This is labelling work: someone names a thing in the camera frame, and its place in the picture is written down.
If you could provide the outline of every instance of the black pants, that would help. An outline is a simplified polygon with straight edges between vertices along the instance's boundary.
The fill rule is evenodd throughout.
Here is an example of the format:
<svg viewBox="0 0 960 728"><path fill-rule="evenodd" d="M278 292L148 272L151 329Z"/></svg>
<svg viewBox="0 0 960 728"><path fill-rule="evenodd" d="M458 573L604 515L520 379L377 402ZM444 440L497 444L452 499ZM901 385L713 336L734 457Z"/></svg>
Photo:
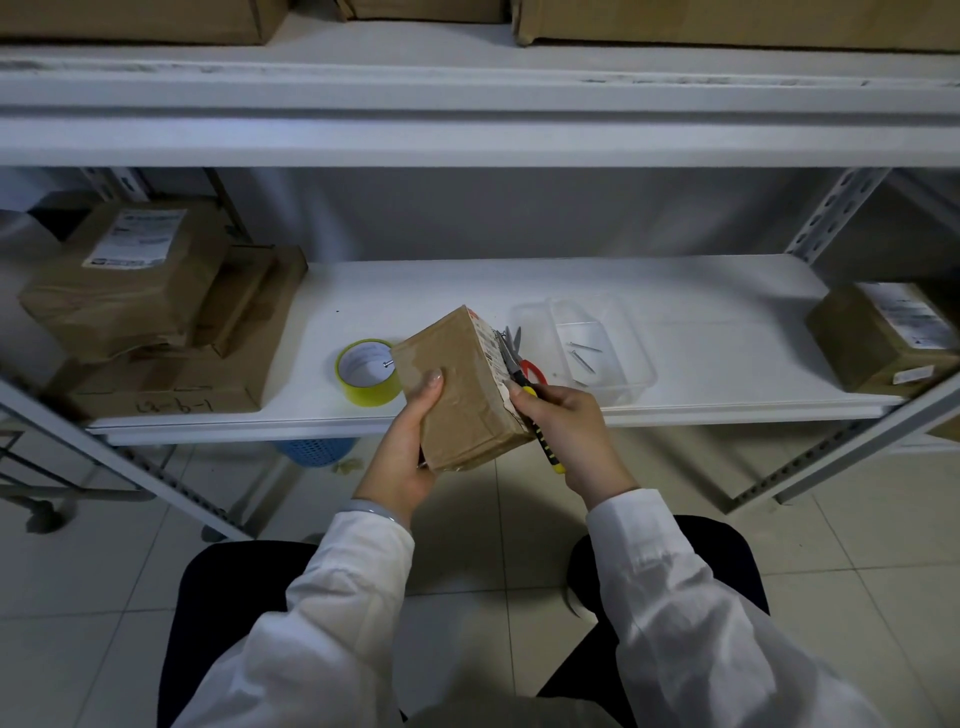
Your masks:
<svg viewBox="0 0 960 728"><path fill-rule="evenodd" d="M766 596L753 554L735 530L710 519L679 516L694 550L720 581L765 612ZM317 550L309 544L253 541L210 546L187 567L160 676L157 728L169 728L193 697L210 666L250 633L265 612L286 611L284 592ZM567 583L599 618L540 691L544 697L593 700L624 726L633 715L616 671L617 639L603 614L593 548L584 538L573 549Z"/></svg>
<svg viewBox="0 0 960 728"><path fill-rule="evenodd" d="M743 536L725 523L700 516L678 516L677 525L693 550L713 570L714 577L770 614L754 554ZM616 669L618 640L600 603L600 581L589 536L573 548L566 583L598 621L553 673L539 695L592 700L624 728L635 728L634 714Z"/></svg>

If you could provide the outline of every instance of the shelf board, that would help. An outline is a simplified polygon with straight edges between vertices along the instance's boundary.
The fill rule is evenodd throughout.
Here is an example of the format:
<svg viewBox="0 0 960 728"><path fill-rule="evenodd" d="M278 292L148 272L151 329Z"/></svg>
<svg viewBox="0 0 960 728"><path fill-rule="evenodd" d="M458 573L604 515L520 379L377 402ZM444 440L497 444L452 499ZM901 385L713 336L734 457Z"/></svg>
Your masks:
<svg viewBox="0 0 960 728"><path fill-rule="evenodd" d="M599 293L623 302L658 373L636 403L605 410L610 425L866 419L900 402L839 389L804 327L827 289L789 255L349 262L311 266L261 411L106 419L89 430L116 445L383 432L403 397L374 409L347 402L333 362L351 342L401 341L463 303L503 328L525 306Z"/></svg>
<svg viewBox="0 0 960 728"><path fill-rule="evenodd" d="M6 46L0 51L0 81L24 83L18 94L4 93L4 103L151 109L960 111L960 70L950 54L573 43L519 48L509 24L342 23L332 6L292 12L266 46Z"/></svg>
<svg viewBox="0 0 960 728"><path fill-rule="evenodd" d="M960 165L955 55L519 48L332 6L266 46L4 46L0 163Z"/></svg>

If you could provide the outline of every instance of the torn cardboard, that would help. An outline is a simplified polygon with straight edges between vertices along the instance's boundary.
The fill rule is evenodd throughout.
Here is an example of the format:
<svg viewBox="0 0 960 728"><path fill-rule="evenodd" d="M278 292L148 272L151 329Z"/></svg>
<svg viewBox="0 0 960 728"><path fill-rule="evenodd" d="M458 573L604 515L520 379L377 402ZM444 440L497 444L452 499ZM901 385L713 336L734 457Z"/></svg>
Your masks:
<svg viewBox="0 0 960 728"><path fill-rule="evenodd" d="M513 0L537 38L773 48L960 51L955 0Z"/></svg>
<svg viewBox="0 0 960 728"><path fill-rule="evenodd" d="M912 283L839 286L806 325L847 392L909 398L960 370L960 332Z"/></svg>
<svg viewBox="0 0 960 728"><path fill-rule="evenodd" d="M409 397L433 369L444 393L423 418L420 446L433 471L464 471L534 439L503 383L509 378L493 329L465 305L393 347Z"/></svg>
<svg viewBox="0 0 960 728"><path fill-rule="evenodd" d="M260 409L287 314L306 271L299 248L275 250L276 265L237 325L226 358L124 356L100 365L69 362L44 399L74 420Z"/></svg>
<svg viewBox="0 0 960 728"><path fill-rule="evenodd" d="M146 347L137 350L135 355L146 358L227 356L233 330L275 262L276 252L272 248L231 247L197 315L193 343L189 347Z"/></svg>
<svg viewBox="0 0 960 728"><path fill-rule="evenodd" d="M289 0L0 0L0 37L257 45L288 10Z"/></svg>
<svg viewBox="0 0 960 728"><path fill-rule="evenodd" d="M507 0L337 0L344 20L505 23Z"/></svg>
<svg viewBox="0 0 960 728"><path fill-rule="evenodd" d="M83 363L143 346L187 346L229 245L211 202L101 205L19 300Z"/></svg>

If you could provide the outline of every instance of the tape roll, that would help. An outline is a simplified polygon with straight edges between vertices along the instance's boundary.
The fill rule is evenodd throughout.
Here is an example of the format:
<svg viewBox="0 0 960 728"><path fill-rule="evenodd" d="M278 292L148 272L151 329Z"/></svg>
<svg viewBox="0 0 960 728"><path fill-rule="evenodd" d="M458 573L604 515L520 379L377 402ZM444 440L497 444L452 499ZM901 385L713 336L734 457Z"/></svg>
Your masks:
<svg viewBox="0 0 960 728"><path fill-rule="evenodd" d="M392 359L390 343L380 339L356 341L340 352L334 369L347 399L358 407L379 407L396 397L400 377Z"/></svg>

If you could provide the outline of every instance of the plastic basket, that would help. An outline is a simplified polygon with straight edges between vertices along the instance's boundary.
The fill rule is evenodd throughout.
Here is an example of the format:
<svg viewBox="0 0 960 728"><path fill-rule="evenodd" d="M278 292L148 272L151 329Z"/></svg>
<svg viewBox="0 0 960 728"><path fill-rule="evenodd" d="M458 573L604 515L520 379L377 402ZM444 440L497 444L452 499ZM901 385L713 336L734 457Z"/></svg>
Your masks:
<svg viewBox="0 0 960 728"><path fill-rule="evenodd" d="M302 468L324 468L346 456L356 438L338 440L281 440L274 447Z"/></svg>

